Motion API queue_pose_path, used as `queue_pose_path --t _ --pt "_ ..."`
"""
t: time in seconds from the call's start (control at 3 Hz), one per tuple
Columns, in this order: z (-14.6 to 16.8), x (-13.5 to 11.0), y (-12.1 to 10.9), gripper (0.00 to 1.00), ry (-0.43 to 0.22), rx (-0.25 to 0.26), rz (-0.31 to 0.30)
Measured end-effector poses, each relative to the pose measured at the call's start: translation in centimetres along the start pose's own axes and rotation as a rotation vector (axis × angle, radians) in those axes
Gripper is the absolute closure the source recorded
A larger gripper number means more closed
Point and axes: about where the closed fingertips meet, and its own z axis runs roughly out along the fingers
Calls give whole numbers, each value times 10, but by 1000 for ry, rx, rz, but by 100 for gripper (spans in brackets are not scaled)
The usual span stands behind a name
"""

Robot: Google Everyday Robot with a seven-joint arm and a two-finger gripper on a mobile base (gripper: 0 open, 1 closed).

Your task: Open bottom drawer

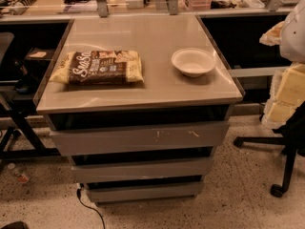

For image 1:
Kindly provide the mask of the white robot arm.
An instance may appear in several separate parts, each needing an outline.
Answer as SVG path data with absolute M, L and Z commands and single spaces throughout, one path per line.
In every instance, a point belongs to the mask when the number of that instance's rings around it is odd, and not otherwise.
M 263 33 L 259 42 L 278 45 L 280 55 L 292 62 L 285 71 L 275 71 L 263 111 L 262 123 L 277 129 L 305 101 L 305 0 L 300 0 L 284 21 Z

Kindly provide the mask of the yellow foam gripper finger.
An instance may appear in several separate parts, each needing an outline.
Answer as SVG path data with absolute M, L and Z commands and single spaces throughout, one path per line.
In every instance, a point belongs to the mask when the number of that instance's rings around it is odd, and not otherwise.
M 284 125 L 305 101 L 305 65 L 293 63 L 285 71 L 277 70 L 272 78 L 262 124 L 270 129 Z

